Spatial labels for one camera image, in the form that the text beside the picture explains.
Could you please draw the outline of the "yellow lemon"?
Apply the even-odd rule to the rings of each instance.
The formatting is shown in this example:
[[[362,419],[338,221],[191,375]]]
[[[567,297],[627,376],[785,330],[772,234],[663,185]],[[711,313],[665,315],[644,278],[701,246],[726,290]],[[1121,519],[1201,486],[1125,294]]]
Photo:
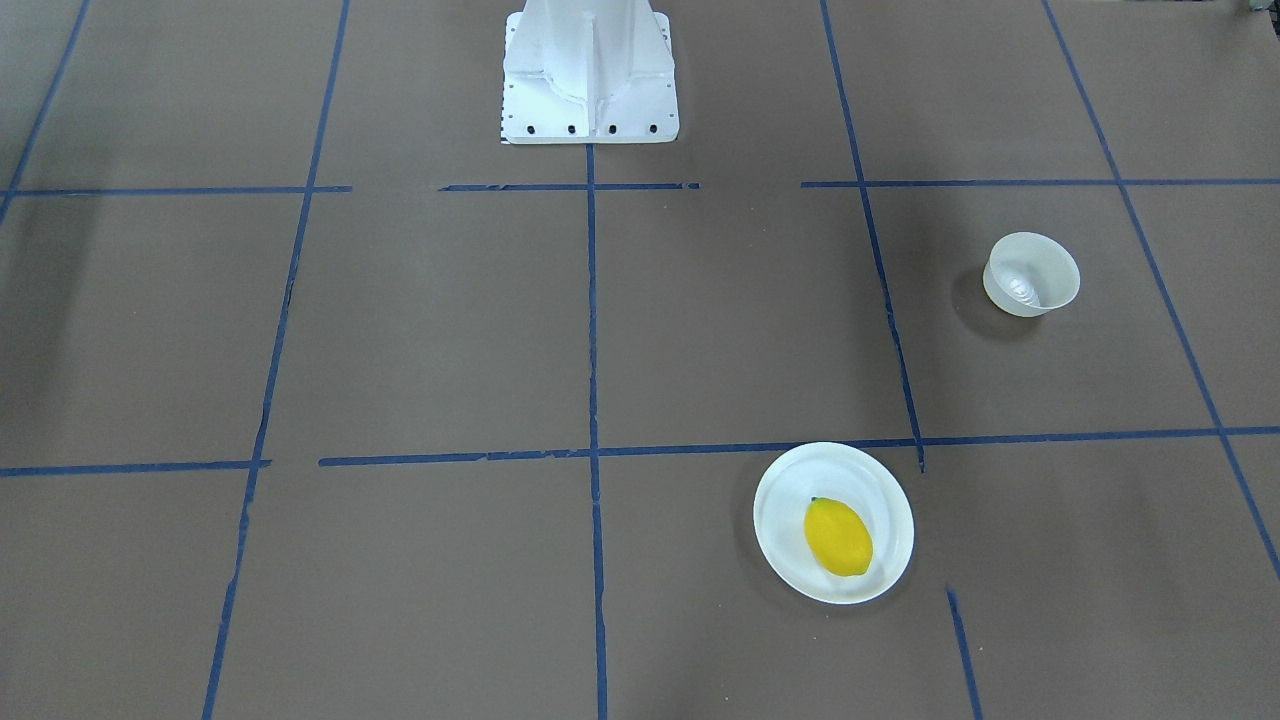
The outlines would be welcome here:
[[[835,577],[861,577],[870,569],[874,543],[867,524],[850,506],[814,497],[806,506],[803,533],[822,569]]]

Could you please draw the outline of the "white round plate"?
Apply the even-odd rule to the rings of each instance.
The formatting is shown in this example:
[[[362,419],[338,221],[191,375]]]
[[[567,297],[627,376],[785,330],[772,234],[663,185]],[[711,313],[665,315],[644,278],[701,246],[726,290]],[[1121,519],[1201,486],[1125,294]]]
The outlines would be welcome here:
[[[841,503],[867,529],[867,570],[840,575],[826,568],[804,530],[817,501]],[[858,448],[815,442],[778,456],[763,474],[753,505],[756,542],[792,589],[812,600],[854,605],[874,600],[905,574],[915,544],[906,495],[879,461]]]

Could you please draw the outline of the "white bowl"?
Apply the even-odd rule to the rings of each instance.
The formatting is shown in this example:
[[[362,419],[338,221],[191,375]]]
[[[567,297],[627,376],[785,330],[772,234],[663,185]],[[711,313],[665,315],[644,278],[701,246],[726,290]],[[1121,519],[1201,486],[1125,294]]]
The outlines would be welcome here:
[[[989,301],[1006,314],[1034,318],[1071,304],[1082,287],[1073,255],[1055,240],[1015,232],[996,241],[982,272]]]

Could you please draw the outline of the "white pedestal column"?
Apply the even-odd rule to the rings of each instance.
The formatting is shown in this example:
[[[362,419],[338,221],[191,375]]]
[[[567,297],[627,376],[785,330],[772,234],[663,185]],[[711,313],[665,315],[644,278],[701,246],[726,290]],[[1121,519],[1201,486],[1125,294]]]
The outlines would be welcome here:
[[[506,17],[503,143],[669,143],[678,135],[671,23],[649,1],[527,1]]]

